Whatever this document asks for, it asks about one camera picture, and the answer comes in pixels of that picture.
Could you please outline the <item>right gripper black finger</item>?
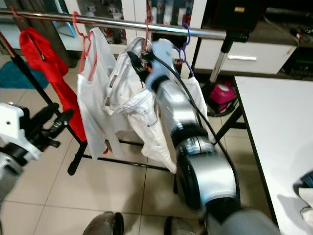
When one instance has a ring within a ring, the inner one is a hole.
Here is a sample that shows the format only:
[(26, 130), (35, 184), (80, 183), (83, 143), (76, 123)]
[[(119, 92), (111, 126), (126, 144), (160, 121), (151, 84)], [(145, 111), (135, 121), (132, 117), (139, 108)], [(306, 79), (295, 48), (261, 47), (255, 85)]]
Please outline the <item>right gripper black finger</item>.
[(130, 60), (130, 63), (134, 71), (138, 75), (141, 75), (141, 59), (133, 51), (127, 51), (127, 56)]

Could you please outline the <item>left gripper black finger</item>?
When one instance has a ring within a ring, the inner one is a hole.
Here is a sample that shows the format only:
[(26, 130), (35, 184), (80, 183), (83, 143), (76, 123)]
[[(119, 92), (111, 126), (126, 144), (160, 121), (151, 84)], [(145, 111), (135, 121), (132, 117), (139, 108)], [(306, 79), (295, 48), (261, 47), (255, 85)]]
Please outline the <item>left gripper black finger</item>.
[(36, 132), (43, 129), (43, 125), (47, 123), (54, 116), (54, 114), (56, 114), (58, 108), (58, 103), (51, 103), (47, 105), (47, 107), (44, 107), (42, 110), (34, 114), (28, 123), (28, 131)]
[(47, 136), (52, 140), (55, 139), (67, 126), (69, 126), (69, 122), (73, 115), (74, 110), (71, 108), (58, 115), (47, 130)]

